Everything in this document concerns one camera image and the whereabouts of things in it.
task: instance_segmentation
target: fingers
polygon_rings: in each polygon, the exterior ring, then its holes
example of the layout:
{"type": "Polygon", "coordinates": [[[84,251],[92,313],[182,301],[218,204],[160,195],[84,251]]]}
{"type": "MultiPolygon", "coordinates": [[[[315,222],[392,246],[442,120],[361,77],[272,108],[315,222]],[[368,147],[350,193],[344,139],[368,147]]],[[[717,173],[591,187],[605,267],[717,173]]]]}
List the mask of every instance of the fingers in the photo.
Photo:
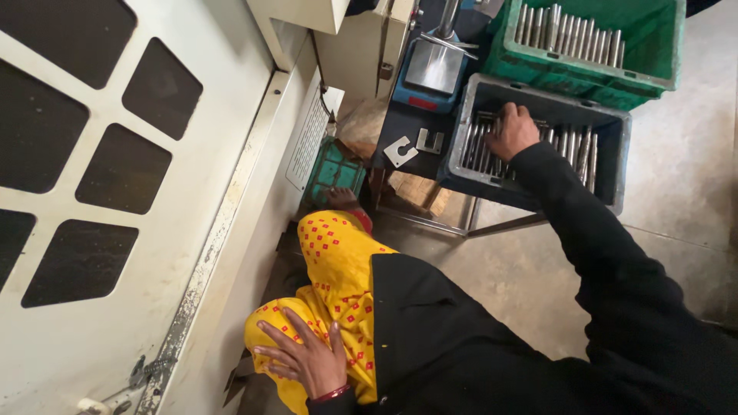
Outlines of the fingers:
{"type": "Polygon", "coordinates": [[[343,349],[343,340],[341,340],[341,329],[338,328],[338,322],[334,321],[328,330],[328,336],[331,338],[331,349],[337,359],[346,360],[346,350],[343,349]]]}
{"type": "Polygon", "coordinates": [[[271,357],[274,360],[280,361],[285,366],[293,369],[298,369],[297,361],[294,357],[290,356],[287,352],[282,349],[277,349],[271,346],[256,346],[254,347],[254,353],[262,354],[267,357],[271,357]]]}
{"type": "Polygon", "coordinates": [[[266,369],[277,376],[286,377],[287,379],[297,380],[297,372],[287,366],[280,366],[275,364],[266,365],[266,369]]]}
{"type": "Polygon", "coordinates": [[[293,356],[298,352],[298,348],[302,347],[299,343],[293,341],[291,338],[287,337],[287,335],[282,333],[281,330],[264,320],[257,321],[256,326],[261,329],[262,332],[266,333],[269,338],[274,340],[277,346],[286,350],[287,353],[290,353],[293,356]]]}
{"type": "Polygon", "coordinates": [[[513,120],[514,118],[517,118],[517,106],[515,103],[507,103],[503,107],[503,110],[505,112],[505,121],[513,120]]]}
{"type": "Polygon", "coordinates": [[[517,116],[518,117],[531,117],[531,113],[528,111],[528,109],[524,106],[517,107],[517,116]]]}
{"type": "Polygon", "coordinates": [[[313,331],[310,330],[310,327],[308,327],[308,324],[302,318],[300,318],[300,316],[297,315],[296,312],[292,311],[292,309],[289,307],[282,307],[282,311],[287,317],[287,320],[292,323],[294,329],[297,330],[297,333],[300,335],[300,337],[303,338],[305,346],[310,347],[314,345],[315,342],[320,343],[317,337],[315,337],[315,335],[313,334],[313,331]]]}

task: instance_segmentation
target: left hand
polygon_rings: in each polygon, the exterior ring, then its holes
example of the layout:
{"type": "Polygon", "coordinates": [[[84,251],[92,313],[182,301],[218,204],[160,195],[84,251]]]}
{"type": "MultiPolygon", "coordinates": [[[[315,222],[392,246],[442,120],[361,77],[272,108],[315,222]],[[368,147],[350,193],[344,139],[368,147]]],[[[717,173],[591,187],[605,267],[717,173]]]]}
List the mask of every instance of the left hand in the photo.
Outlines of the left hand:
{"type": "Polygon", "coordinates": [[[282,310],[304,344],[287,337],[266,321],[259,320],[256,326],[279,347],[255,346],[254,353],[271,357],[284,365],[270,363],[267,369],[273,374],[302,383],[310,399],[317,399],[344,386],[346,352],[343,349],[338,323],[334,321],[328,330],[331,339],[329,348],[294,311],[288,307],[283,307],[282,310]]]}

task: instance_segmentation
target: gray plastic crate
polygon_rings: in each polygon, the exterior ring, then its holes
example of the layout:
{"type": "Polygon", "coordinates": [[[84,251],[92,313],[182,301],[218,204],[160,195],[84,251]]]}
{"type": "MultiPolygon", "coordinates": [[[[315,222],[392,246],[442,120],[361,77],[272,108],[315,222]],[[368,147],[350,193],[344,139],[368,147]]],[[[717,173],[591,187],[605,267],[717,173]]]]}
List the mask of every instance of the gray plastic crate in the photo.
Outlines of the gray plastic crate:
{"type": "Polygon", "coordinates": [[[599,136],[595,196],[615,215],[622,212],[630,144],[629,113],[482,74],[473,74],[464,90],[451,146],[438,172],[441,187],[531,212],[540,211],[538,200],[514,180],[461,167],[463,141],[473,114],[498,112],[508,102],[527,107],[535,120],[551,125],[591,125],[599,136]]]}

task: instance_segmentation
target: gray floor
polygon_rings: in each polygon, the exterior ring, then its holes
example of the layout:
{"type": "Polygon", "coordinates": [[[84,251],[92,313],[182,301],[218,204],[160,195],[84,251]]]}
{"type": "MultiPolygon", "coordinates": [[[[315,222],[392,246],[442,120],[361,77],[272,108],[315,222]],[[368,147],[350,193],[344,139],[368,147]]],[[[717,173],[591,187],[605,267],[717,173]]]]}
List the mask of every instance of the gray floor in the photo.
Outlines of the gray floor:
{"type": "MultiPolygon", "coordinates": [[[[682,286],[693,313],[738,325],[735,16],[738,0],[723,0],[688,19],[679,89],[631,111],[625,209],[619,219],[682,286]]],[[[353,117],[351,130],[368,140],[378,133],[371,131],[377,113],[382,112],[374,109],[370,119],[353,117]]],[[[441,221],[458,222],[464,202],[465,196],[455,195],[441,221]]],[[[479,226],[525,214],[484,202],[479,226]]],[[[375,220],[375,237],[440,268],[550,358],[586,358],[583,329],[590,317],[574,301],[579,276],[549,225],[461,241],[382,216],[375,220]]],[[[259,399],[272,396],[264,393],[259,399]]],[[[245,399],[243,413],[283,413],[272,398],[268,409],[259,405],[264,409],[256,412],[246,409],[254,401],[245,399]]]]}

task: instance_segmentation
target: dark square panel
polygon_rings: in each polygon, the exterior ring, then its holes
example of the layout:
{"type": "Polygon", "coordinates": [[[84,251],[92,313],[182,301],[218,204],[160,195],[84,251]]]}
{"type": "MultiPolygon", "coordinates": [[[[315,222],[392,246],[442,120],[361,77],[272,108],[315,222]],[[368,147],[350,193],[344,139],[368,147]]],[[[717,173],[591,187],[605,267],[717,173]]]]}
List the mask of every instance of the dark square panel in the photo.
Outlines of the dark square panel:
{"type": "Polygon", "coordinates": [[[0,209],[0,291],[36,223],[30,213],[0,209]]]}
{"type": "Polygon", "coordinates": [[[0,30],[102,89],[136,27],[119,0],[1,0],[0,30]]]}
{"type": "Polygon", "coordinates": [[[0,60],[0,186],[50,191],[88,118],[84,105],[0,60]]]}
{"type": "Polygon", "coordinates": [[[24,308],[105,297],[118,282],[138,229],[70,219],[59,225],[23,294],[24,308]]]}
{"type": "Polygon", "coordinates": [[[148,212],[164,180],[172,155],[120,124],[105,130],[75,197],[79,202],[148,212]]]}
{"type": "Polygon", "coordinates": [[[148,43],[123,106],[175,140],[185,134],[202,85],[158,38],[148,43]]]}

